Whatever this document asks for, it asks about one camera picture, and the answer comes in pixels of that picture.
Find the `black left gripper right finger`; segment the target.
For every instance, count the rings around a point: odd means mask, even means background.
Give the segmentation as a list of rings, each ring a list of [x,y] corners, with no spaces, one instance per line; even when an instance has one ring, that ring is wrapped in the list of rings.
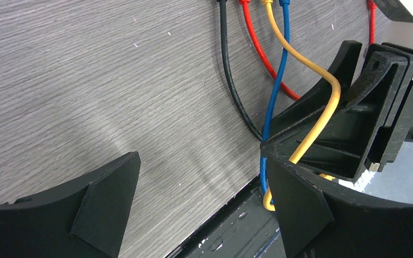
[[[323,179],[269,144],[261,151],[287,257],[413,257],[413,204]]]

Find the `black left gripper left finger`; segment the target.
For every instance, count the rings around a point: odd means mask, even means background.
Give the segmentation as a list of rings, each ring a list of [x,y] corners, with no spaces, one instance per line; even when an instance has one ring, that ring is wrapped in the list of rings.
[[[138,152],[0,204],[0,257],[118,257],[136,191]]]

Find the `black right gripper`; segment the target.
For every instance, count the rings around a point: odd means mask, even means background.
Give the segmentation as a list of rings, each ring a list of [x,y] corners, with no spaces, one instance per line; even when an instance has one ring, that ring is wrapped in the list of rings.
[[[413,49],[372,44],[355,77],[361,49],[358,41],[343,41],[328,69],[340,83],[341,97],[334,115],[297,163],[307,171],[355,181],[373,163],[394,162],[402,144],[413,142]],[[320,79],[273,118],[264,144],[290,158],[324,111],[331,91],[330,83]]]

